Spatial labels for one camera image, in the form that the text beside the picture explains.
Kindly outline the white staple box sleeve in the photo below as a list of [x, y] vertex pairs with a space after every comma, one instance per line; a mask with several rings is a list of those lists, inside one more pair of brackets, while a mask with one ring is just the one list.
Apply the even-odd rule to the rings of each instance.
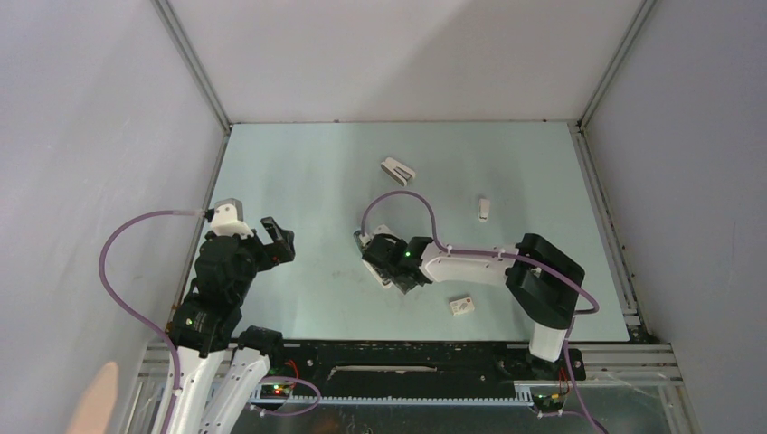
[[454, 297], [449, 300], [450, 312], [454, 316], [462, 316], [475, 311], [472, 297]]

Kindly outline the small white mini stapler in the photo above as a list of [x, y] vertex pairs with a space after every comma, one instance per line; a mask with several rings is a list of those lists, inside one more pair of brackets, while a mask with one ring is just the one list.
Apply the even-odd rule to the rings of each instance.
[[486, 222], [489, 217], [491, 201], [487, 198], [480, 198], [478, 201], [478, 220]]

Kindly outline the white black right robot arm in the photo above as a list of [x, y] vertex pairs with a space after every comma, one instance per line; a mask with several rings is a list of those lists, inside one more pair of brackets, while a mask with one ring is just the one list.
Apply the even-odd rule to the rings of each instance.
[[510, 251], [440, 248], [431, 237], [409, 241], [385, 231], [354, 233], [366, 267], [384, 288], [406, 294], [449, 281], [504, 287], [534, 328], [526, 353], [531, 374], [548, 378], [562, 364], [585, 270], [544, 237], [527, 233]]

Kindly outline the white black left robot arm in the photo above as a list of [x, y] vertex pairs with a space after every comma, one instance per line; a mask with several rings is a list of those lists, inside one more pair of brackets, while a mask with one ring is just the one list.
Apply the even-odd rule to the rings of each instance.
[[296, 256], [293, 231], [271, 217], [261, 223], [269, 244], [240, 220], [213, 223], [205, 234], [190, 292], [172, 319], [173, 366], [156, 433], [229, 433], [260, 380], [284, 369], [282, 334], [252, 325], [239, 336], [223, 382], [212, 387], [252, 281]]

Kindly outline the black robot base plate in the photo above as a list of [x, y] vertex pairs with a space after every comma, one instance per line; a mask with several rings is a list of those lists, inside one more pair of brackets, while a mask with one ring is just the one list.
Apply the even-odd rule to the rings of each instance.
[[328, 401], [512, 400], [525, 383], [566, 391], [566, 382], [586, 378], [577, 349], [548, 363], [503, 342], [290, 341], [269, 373], [302, 380], [295, 397], [312, 396], [314, 384]]

